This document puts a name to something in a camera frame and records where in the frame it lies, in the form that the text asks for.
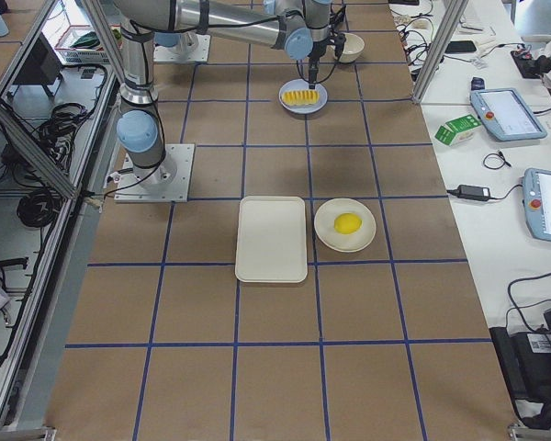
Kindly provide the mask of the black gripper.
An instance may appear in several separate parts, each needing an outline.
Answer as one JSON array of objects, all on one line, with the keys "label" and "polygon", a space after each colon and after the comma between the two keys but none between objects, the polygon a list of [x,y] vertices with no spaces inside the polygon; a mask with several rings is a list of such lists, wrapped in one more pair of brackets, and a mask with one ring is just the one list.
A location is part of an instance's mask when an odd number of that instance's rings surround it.
[{"label": "black gripper", "polygon": [[314,90],[318,83],[318,71],[320,59],[325,55],[330,40],[330,32],[325,31],[313,42],[312,51],[309,54],[309,89]]}]

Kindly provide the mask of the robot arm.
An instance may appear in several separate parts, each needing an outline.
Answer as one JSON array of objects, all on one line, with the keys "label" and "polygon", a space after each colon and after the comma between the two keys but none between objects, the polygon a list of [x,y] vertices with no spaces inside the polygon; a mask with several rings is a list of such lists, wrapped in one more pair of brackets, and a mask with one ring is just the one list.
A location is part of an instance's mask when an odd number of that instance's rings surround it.
[{"label": "robot arm", "polygon": [[154,85],[157,34],[211,35],[282,50],[308,60],[308,88],[318,84],[320,59],[328,47],[342,55],[345,36],[336,31],[328,1],[266,1],[261,11],[220,1],[117,1],[123,77],[117,136],[132,161],[138,184],[166,185],[177,174],[165,144]]}]

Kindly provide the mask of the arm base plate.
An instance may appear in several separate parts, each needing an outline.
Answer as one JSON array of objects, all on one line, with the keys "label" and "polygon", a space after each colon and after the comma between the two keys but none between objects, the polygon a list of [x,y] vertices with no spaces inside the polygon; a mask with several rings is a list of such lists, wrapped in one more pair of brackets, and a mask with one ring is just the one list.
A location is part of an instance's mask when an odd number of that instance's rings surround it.
[{"label": "arm base plate", "polygon": [[115,179],[121,187],[113,194],[118,203],[165,203],[187,202],[194,162],[194,144],[166,144],[166,155],[160,168],[143,183],[138,184],[147,175],[144,170],[136,169],[137,174],[129,172]]}]

